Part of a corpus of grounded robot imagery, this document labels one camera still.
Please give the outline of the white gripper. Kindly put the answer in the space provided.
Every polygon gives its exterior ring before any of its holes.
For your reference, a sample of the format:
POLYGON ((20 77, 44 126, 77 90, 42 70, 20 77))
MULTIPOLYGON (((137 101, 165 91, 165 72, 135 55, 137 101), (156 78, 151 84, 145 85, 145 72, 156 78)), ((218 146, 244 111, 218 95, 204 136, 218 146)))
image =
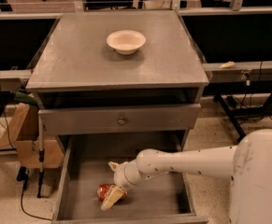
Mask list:
POLYGON ((141 174, 135 161, 123 163, 110 161, 108 166, 114 172, 115 185, 108 190, 107 197, 102 201, 101 209, 103 211, 110 209, 121 198, 124 194, 123 189, 132 189, 141 181, 141 174))

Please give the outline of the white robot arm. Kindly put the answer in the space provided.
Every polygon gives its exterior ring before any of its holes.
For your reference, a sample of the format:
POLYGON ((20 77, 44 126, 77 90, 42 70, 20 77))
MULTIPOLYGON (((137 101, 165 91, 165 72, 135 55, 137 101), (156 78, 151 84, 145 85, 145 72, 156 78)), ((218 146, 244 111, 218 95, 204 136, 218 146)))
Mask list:
POLYGON ((144 149, 114 172, 101 209, 110 209, 142 181, 176 172, 230 181, 230 224, 272 224, 272 129, 247 134, 236 146, 168 153, 144 149))

